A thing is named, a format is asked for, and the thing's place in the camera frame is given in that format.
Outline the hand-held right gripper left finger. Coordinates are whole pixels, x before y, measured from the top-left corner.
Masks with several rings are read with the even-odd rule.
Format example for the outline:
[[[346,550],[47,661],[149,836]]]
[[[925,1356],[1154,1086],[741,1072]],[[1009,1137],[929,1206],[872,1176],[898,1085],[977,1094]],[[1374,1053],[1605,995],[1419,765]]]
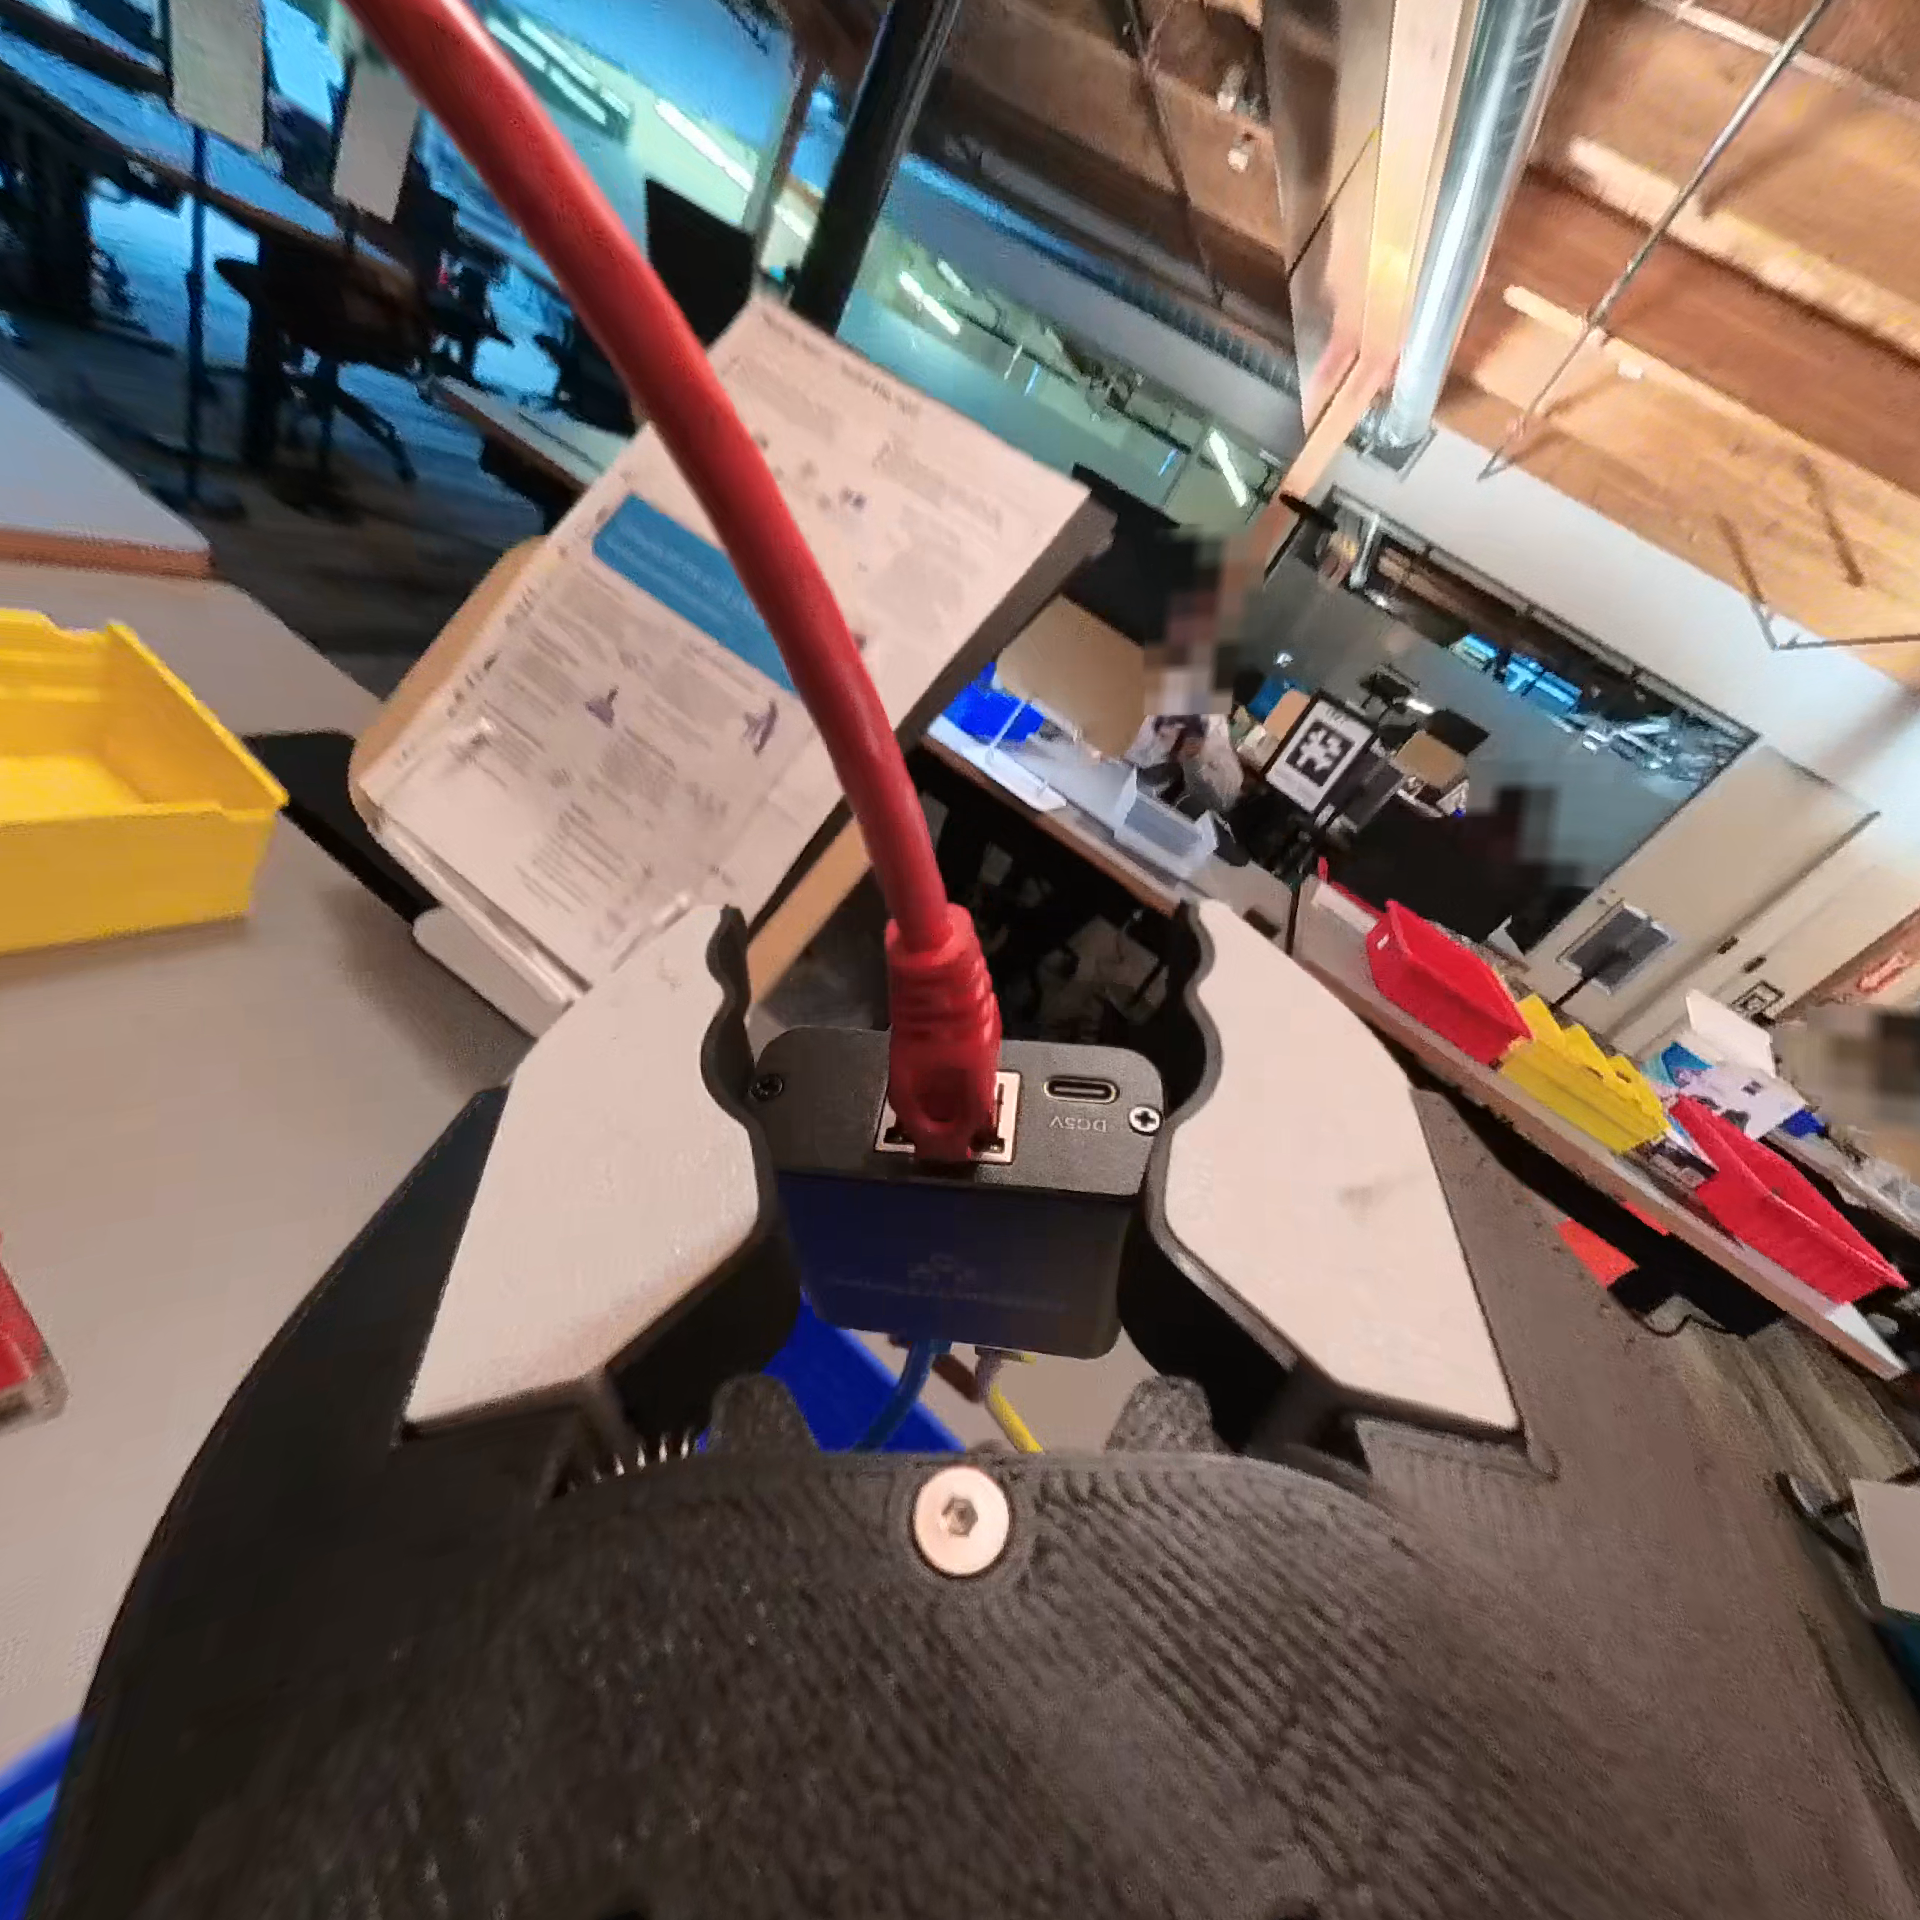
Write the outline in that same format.
[[[798,1269],[750,1085],[746,931],[696,906],[507,1083],[405,1405],[419,1430],[537,1405],[686,1442],[777,1356]]]

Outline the silver ventilation duct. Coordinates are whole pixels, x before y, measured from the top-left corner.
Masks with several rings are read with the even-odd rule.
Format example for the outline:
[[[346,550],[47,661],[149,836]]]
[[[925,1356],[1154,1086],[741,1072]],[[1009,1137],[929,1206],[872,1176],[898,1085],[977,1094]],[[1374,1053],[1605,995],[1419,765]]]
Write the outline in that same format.
[[[1403,346],[1367,429],[1369,452],[1394,470],[1433,434],[1497,230],[1583,10],[1581,1],[1476,5]]]

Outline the black network splitter box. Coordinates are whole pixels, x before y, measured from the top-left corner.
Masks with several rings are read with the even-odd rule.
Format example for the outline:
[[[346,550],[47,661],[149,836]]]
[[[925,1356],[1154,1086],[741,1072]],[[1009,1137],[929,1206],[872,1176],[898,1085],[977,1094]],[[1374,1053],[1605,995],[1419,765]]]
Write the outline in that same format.
[[[995,1129],[934,1163],[898,1129],[888,1036],[789,1026],[752,1097],[809,1308],[847,1331],[1097,1358],[1120,1331],[1118,1278],[1163,1081],[1138,1049],[1013,1040]]]

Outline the blue plastic bin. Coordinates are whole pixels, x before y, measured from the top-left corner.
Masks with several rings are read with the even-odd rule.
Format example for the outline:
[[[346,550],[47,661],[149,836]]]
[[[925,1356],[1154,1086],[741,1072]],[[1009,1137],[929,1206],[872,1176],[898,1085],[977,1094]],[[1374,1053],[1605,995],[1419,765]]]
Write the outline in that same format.
[[[775,1356],[766,1360],[763,1373],[793,1396],[811,1437],[825,1451],[839,1453],[870,1440],[877,1415],[893,1398],[902,1360],[891,1349],[870,1351],[861,1337],[832,1331],[813,1308],[800,1308],[795,1330]],[[3,1918],[26,1912],[60,1789],[81,1741],[81,1714],[74,1714],[35,1741],[3,1753]]]

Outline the red plastic object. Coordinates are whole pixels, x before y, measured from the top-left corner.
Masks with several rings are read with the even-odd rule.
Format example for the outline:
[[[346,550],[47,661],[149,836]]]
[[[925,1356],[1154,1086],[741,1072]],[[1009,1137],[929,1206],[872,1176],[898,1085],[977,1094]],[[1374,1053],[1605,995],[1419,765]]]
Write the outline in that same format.
[[[35,1317],[1,1267],[1,1432],[56,1417],[65,1374]]]

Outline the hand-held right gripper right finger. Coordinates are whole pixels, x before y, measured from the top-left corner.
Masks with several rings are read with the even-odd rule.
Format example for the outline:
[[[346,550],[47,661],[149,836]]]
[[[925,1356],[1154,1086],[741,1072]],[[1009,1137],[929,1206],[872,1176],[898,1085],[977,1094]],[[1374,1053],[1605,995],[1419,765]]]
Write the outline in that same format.
[[[1354,1453],[1365,1423],[1512,1446],[1522,1412],[1404,1070],[1281,945],[1204,899],[1140,1049],[1165,1110],[1120,1326],[1240,1453]]]

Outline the grey desk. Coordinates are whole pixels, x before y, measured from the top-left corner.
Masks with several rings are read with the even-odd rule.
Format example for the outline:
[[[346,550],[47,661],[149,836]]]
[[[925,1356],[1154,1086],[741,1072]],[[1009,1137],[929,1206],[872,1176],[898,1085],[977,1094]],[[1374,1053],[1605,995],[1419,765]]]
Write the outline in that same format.
[[[266,1340],[527,1044],[289,820],[241,922],[3,960],[3,1267],[65,1385],[3,1424],[3,1764]]]

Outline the yellow plastic bin with divider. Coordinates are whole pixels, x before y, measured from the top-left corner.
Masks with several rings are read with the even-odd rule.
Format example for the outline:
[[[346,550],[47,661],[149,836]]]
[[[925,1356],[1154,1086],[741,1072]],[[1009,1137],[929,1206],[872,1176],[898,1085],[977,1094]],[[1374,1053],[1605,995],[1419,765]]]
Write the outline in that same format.
[[[283,806],[130,627],[3,611],[3,956],[244,918]]]

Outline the black metal pole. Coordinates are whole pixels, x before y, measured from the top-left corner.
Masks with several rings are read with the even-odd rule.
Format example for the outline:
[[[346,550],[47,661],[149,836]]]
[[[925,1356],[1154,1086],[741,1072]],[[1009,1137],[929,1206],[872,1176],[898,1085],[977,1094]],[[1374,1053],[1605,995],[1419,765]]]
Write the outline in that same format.
[[[789,311],[825,336],[838,334],[957,14],[959,1],[890,1],[881,14],[811,237],[789,273]]]

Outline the fiducial tag board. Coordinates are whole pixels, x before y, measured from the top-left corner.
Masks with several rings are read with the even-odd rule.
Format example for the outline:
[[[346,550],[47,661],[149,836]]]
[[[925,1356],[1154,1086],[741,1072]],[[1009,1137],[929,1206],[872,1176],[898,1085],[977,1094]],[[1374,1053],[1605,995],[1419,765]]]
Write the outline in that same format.
[[[1388,754],[1379,727],[1322,693],[1286,693],[1267,715],[1267,733],[1276,749],[1260,781],[1308,825],[1360,827],[1388,799],[1412,790],[1412,772]]]

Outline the red plastic bin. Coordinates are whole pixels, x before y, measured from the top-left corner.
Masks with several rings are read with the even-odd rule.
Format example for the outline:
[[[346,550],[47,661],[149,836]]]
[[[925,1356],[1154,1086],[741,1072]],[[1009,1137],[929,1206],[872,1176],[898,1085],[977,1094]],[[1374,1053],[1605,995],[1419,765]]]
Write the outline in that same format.
[[[1706,1165],[1694,1204],[1758,1256],[1839,1306],[1905,1287],[1791,1162],[1692,1095],[1678,1095],[1667,1115]]]
[[[1467,1058],[1499,1067],[1530,1028],[1503,977],[1472,945],[1390,899],[1365,938],[1372,986]]]

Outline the instruction sheet document stand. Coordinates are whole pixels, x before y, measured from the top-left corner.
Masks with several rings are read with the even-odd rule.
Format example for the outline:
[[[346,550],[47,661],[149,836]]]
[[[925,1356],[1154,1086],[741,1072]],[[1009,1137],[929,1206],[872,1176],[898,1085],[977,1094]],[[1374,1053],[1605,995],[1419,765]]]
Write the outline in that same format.
[[[709,348],[904,750],[1109,541],[1070,479],[750,300]],[[689,904],[757,922],[845,811],[659,434],[616,452],[348,763],[414,938],[537,1036]]]

